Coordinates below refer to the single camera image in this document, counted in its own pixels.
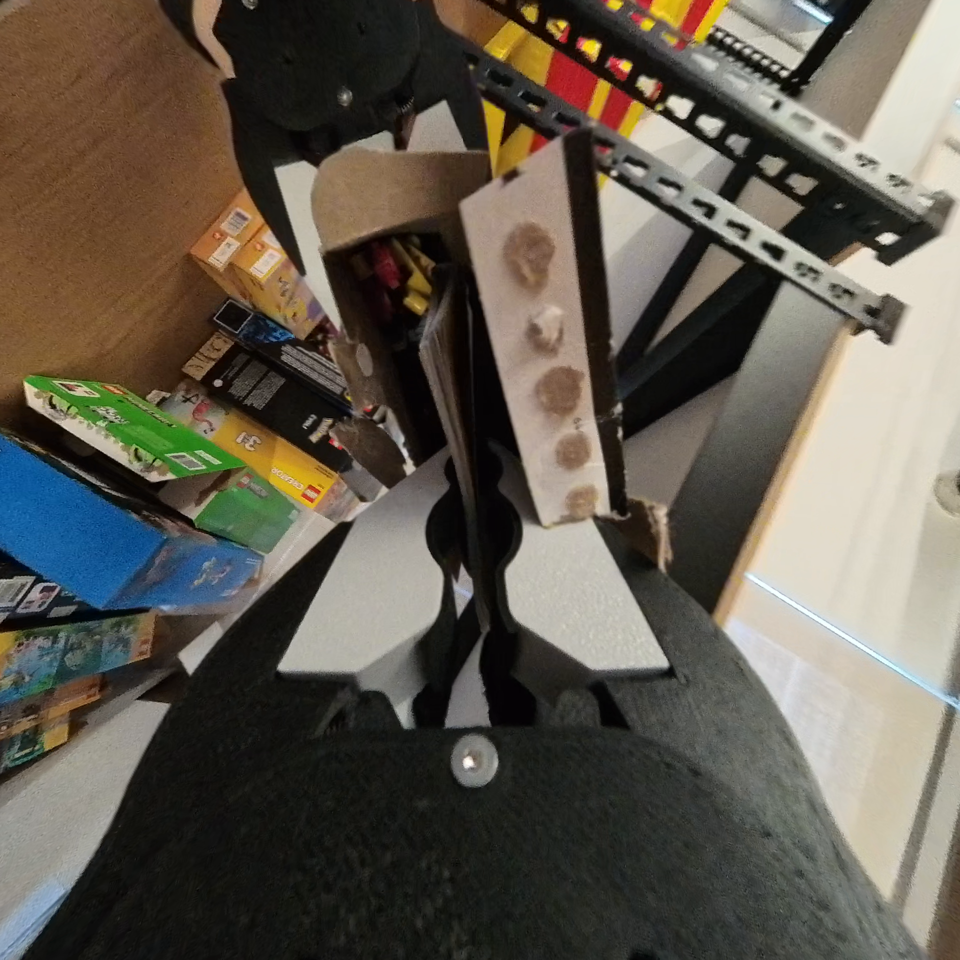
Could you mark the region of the black toy box white labels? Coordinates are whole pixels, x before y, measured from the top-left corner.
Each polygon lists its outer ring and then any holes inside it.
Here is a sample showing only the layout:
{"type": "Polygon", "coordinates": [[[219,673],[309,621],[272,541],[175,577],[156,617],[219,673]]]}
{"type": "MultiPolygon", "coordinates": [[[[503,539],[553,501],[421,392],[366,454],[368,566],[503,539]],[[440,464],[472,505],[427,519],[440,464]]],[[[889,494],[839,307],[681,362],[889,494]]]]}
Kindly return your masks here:
{"type": "Polygon", "coordinates": [[[65,618],[86,608],[65,587],[1,553],[1,623],[65,618]]]}

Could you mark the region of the blue toy box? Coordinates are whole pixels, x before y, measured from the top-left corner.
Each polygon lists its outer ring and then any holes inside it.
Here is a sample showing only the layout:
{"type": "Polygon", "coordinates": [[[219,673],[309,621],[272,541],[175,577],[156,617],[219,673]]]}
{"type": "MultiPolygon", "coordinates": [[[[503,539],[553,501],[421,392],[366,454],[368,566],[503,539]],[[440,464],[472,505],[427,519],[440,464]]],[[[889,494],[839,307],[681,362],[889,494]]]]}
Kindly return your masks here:
{"type": "Polygon", "coordinates": [[[246,590],[263,565],[257,552],[6,429],[1,547],[100,610],[218,604],[246,590]]]}

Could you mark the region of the green toy box white edge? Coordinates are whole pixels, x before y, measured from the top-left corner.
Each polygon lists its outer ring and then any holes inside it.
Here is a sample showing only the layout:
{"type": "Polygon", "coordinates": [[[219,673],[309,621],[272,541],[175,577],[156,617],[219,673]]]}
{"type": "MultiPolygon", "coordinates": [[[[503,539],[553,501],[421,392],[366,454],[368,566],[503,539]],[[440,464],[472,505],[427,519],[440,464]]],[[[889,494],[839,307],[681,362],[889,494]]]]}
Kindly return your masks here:
{"type": "Polygon", "coordinates": [[[25,401],[66,434],[151,484],[246,469],[246,462],[109,383],[27,376],[25,401]]]}

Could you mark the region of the small black yellow toy box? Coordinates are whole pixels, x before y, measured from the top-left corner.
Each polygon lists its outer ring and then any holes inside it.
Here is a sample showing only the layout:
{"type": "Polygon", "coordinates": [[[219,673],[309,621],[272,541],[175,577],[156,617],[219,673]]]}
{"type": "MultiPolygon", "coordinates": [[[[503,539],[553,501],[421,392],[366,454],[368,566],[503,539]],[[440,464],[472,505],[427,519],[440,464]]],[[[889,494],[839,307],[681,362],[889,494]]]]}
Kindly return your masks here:
{"type": "Polygon", "coordinates": [[[503,419],[541,526],[624,520],[617,396],[594,148],[554,140],[509,174],[485,152],[352,147],[321,162],[311,211],[342,333],[332,352],[357,406],[386,406],[414,462],[439,445],[454,461],[479,621],[494,618],[492,508],[482,507],[480,445],[503,419]],[[374,242],[438,240],[426,313],[402,367],[398,301],[374,242]]]}

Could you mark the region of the wooden rack shelf board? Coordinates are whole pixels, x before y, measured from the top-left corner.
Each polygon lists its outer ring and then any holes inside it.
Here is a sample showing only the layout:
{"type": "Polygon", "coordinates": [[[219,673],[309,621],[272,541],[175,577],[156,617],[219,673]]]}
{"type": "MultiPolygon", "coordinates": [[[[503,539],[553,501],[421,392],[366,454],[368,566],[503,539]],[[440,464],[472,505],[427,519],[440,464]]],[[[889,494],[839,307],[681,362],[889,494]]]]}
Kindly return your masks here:
{"type": "Polygon", "coordinates": [[[625,440],[628,496],[666,509],[670,575],[719,623],[847,339],[843,315],[783,284],[735,376],[625,440]]]}

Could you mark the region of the light green toy box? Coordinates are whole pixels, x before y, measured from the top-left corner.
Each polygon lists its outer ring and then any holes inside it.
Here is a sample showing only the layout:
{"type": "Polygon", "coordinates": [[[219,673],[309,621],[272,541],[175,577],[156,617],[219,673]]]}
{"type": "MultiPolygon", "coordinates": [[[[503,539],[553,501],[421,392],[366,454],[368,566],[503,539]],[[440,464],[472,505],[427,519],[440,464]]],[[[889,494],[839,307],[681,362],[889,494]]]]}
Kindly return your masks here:
{"type": "Polygon", "coordinates": [[[248,467],[172,479],[157,496],[199,531],[264,555],[301,516],[293,499],[248,467]]]}

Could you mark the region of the black metal rack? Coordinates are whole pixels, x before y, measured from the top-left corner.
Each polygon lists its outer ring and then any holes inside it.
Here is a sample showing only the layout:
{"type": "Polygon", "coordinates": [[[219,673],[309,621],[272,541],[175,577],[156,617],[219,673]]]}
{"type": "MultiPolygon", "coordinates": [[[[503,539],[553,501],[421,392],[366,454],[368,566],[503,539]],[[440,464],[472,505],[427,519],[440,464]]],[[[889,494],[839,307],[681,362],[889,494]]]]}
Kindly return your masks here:
{"type": "Polygon", "coordinates": [[[879,160],[788,95],[769,60],[655,18],[641,2],[437,2],[481,93],[547,138],[592,128],[599,170],[694,234],[619,352],[630,437],[739,372],[766,310],[789,283],[879,342],[894,342],[906,306],[846,278],[852,246],[893,265],[938,238],[954,199],[879,160]],[[518,27],[563,62],[607,82],[731,163],[719,191],[681,174],[483,50],[471,20],[518,27]]]}

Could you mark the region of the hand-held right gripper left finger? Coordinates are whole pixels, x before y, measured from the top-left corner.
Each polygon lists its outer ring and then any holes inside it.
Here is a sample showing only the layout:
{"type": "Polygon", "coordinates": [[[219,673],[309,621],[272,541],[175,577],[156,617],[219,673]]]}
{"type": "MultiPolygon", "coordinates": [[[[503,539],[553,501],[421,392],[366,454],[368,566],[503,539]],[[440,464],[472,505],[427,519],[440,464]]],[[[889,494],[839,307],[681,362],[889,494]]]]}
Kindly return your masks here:
{"type": "Polygon", "coordinates": [[[401,726],[443,667],[429,636],[450,625],[459,559],[460,495],[440,450],[350,525],[277,666],[287,681],[326,681],[384,694],[401,726]]]}

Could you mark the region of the black toy box yellow logo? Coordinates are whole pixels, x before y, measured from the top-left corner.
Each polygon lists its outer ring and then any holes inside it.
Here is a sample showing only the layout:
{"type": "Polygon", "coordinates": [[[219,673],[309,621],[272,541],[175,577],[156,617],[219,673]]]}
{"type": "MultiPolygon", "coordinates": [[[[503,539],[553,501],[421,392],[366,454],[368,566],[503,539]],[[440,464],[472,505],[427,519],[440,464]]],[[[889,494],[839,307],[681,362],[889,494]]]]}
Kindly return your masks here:
{"type": "Polygon", "coordinates": [[[298,342],[248,344],[215,332],[181,370],[318,459],[332,445],[331,430],[354,416],[336,364],[298,342]]]}

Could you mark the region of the pile of toy bricks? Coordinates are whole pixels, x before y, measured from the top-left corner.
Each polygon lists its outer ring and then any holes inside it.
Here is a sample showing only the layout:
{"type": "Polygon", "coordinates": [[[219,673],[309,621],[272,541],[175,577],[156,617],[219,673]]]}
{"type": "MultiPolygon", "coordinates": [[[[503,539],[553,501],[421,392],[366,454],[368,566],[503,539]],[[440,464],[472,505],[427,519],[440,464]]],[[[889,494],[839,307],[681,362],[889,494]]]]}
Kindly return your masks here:
{"type": "Polygon", "coordinates": [[[417,234],[373,239],[348,255],[365,306],[381,326],[410,326],[426,316],[434,289],[435,252],[417,234]]]}

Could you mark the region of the teal yellow toy box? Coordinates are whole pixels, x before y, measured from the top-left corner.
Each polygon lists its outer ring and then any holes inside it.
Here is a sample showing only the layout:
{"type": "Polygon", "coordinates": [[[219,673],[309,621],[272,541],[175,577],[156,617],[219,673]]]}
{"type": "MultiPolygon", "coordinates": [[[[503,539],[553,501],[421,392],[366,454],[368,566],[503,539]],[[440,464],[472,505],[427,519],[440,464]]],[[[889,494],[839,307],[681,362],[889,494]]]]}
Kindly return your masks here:
{"type": "Polygon", "coordinates": [[[154,610],[1,633],[1,705],[148,659],[154,610]]]}

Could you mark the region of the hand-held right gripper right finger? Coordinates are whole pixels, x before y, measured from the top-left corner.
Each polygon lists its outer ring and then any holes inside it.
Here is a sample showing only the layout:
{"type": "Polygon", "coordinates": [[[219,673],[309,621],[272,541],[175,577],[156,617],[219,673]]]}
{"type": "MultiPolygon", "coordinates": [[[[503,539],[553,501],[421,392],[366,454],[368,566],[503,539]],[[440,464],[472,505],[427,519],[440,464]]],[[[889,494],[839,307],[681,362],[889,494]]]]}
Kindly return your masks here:
{"type": "Polygon", "coordinates": [[[542,526],[519,460],[496,441],[488,448],[499,465],[490,503],[510,521],[496,577],[517,639],[515,678],[554,704],[567,690],[666,676],[668,658],[597,524],[542,526]]]}

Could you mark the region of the yellow flamingo toy box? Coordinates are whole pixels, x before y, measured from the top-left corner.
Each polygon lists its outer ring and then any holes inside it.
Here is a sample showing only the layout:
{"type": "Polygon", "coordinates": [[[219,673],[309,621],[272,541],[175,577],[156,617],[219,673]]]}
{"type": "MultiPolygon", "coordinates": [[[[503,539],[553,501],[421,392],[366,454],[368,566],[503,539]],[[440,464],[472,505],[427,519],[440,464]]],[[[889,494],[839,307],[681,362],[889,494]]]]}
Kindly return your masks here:
{"type": "Polygon", "coordinates": [[[209,439],[221,450],[244,461],[302,510],[333,523],[352,520],[361,501],[341,474],[250,415],[214,398],[192,379],[182,380],[171,393],[148,394],[164,415],[209,439]]]}

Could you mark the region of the black bat logo toy box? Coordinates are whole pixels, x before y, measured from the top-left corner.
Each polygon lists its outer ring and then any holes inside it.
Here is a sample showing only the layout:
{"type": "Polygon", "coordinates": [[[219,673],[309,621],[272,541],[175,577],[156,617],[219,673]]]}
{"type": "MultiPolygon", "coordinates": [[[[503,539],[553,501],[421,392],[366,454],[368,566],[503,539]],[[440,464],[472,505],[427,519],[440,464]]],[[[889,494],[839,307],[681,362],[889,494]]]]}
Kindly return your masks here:
{"type": "Polygon", "coordinates": [[[351,407],[346,378],[330,352],[329,333],[333,328],[325,320],[302,340],[279,322],[228,298],[209,322],[276,373],[351,407]]]}

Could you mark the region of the wooden desk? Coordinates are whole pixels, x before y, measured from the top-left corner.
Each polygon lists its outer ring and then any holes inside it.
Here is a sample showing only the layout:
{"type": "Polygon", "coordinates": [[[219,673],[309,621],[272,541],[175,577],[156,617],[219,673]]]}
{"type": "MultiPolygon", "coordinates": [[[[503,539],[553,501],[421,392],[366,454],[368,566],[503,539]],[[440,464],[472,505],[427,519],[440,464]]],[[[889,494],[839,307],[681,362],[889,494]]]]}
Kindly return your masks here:
{"type": "Polygon", "coordinates": [[[2,426],[29,375],[176,373],[219,297],[186,249],[244,187],[162,2],[2,2],[2,426]]]}

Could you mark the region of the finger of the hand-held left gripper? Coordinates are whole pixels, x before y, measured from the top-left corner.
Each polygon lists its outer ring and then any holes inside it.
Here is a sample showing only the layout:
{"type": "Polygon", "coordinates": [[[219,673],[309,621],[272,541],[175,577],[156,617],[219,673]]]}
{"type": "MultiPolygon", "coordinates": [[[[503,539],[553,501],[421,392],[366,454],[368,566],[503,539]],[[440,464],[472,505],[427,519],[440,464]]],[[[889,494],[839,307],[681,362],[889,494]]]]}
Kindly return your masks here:
{"type": "Polygon", "coordinates": [[[316,167],[296,159],[275,166],[274,174],[302,262],[322,263],[320,238],[311,207],[316,167]]]}
{"type": "Polygon", "coordinates": [[[452,103],[434,103],[414,115],[405,150],[411,153],[488,153],[483,107],[469,103],[453,109],[452,103]]]}

